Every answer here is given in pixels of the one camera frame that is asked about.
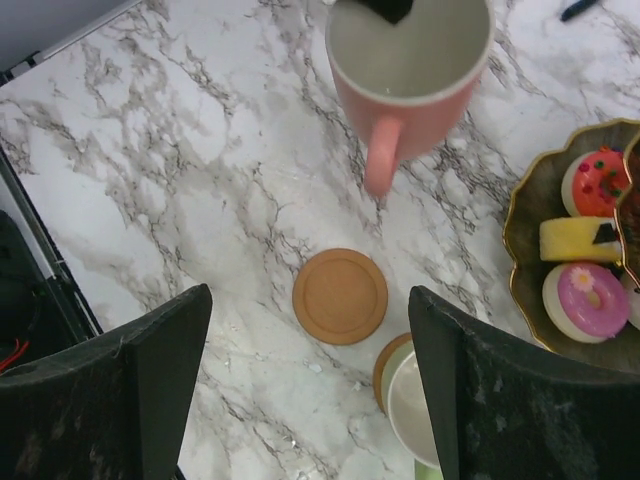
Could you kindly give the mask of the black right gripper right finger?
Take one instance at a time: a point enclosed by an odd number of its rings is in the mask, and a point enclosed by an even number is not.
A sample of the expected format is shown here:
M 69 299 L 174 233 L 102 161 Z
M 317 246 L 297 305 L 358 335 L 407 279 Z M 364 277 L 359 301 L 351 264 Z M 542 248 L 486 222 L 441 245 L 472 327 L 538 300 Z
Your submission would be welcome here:
M 543 350 L 424 286 L 408 317 L 444 478 L 638 478 L 638 375 Z

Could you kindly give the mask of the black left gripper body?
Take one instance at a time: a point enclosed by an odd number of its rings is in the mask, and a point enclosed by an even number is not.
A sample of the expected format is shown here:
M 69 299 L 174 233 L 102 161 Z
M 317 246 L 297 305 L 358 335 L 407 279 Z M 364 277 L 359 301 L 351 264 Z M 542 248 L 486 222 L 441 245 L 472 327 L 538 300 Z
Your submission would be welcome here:
M 397 25 L 411 12 L 413 0 L 346 0 L 336 1 L 329 14 L 329 22 L 356 18 L 378 18 L 389 25 Z

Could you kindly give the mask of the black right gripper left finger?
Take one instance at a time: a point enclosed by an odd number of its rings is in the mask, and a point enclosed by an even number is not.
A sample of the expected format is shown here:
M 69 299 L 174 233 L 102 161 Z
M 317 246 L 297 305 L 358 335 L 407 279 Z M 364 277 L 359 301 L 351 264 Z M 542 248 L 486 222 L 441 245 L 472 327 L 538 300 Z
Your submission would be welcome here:
M 211 312 L 196 285 L 3 374 L 2 478 L 174 478 Z

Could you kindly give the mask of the pink mug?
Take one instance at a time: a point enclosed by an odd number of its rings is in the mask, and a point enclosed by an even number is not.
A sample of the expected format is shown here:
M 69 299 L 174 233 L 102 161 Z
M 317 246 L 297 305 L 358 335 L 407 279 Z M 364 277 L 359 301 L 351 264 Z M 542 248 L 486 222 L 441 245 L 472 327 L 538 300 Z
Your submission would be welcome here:
M 325 44 L 336 91 L 367 146 L 365 189 L 391 189 L 399 164 L 428 153 L 465 111 L 494 39 L 492 2 L 423 0 L 392 25 L 337 1 Z

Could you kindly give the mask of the green mug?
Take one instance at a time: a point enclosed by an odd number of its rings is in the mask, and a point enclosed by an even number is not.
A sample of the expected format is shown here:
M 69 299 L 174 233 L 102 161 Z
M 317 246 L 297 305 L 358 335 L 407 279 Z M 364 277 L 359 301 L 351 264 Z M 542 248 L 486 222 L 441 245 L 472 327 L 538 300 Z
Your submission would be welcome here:
M 382 377 L 384 407 L 398 441 L 414 460 L 414 478 L 442 480 L 421 375 L 410 341 L 390 357 Z

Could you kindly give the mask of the round wooden coaster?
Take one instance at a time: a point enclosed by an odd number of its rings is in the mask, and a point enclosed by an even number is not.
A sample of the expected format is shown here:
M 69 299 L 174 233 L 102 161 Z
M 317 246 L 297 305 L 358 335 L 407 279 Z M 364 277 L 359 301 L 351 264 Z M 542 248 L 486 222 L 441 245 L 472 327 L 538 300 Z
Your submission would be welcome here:
M 386 367 L 390 357 L 394 354 L 394 352 L 411 340 L 412 335 L 410 332 L 406 332 L 397 336 L 381 350 L 376 359 L 372 375 L 372 385 L 377 405 L 383 413 L 386 413 L 384 407 L 385 397 L 382 393 L 382 377 L 384 368 Z
M 306 332 L 331 345 L 372 335 L 388 306 L 385 277 L 368 256 L 346 248 L 324 250 L 300 269 L 292 291 L 295 316 Z

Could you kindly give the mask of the pink frosted donut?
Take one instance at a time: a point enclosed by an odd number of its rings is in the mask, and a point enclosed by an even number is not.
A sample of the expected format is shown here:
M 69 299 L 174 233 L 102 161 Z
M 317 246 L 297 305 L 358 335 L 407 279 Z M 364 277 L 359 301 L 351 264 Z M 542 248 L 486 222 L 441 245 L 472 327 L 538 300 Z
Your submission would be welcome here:
M 554 267 L 542 286 L 552 323 L 570 339 L 598 344 L 615 337 L 631 316 L 628 294 L 607 268 L 588 262 Z

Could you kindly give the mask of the yellow cake slice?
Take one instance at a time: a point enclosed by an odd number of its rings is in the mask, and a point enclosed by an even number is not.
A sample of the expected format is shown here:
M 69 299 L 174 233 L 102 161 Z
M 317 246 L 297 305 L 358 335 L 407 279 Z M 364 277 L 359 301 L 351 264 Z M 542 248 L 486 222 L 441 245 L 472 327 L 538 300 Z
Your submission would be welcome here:
M 614 263 L 622 257 L 613 218 L 580 216 L 546 220 L 539 228 L 539 243 L 543 261 Z

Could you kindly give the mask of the three-tier grey cake stand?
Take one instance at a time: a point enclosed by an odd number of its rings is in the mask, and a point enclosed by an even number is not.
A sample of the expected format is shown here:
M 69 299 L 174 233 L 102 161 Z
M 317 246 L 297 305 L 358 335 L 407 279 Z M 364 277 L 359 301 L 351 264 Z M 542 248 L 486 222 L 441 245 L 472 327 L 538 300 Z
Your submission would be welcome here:
M 638 372 L 638 122 L 584 127 L 538 155 L 511 194 L 503 242 L 512 298 L 541 346 Z

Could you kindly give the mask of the red frosted donut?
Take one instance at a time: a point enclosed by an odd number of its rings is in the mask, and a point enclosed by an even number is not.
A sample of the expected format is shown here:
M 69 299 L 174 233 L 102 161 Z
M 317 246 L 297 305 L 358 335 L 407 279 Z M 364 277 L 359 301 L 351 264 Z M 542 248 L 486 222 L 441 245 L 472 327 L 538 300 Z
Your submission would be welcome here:
M 623 152 L 601 147 L 577 157 L 561 184 L 561 196 L 570 216 L 614 216 L 617 200 L 630 185 Z

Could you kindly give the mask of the white chocolate-striped donut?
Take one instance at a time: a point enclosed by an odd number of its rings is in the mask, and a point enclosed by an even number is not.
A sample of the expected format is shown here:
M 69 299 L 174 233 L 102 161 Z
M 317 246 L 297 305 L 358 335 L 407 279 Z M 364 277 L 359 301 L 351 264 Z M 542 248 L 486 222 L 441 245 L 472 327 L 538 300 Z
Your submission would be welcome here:
M 639 287 L 635 281 L 627 274 L 624 273 L 620 277 L 620 282 L 627 292 L 630 304 L 630 317 L 629 323 L 633 325 L 637 330 L 640 330 L 640 293 Z

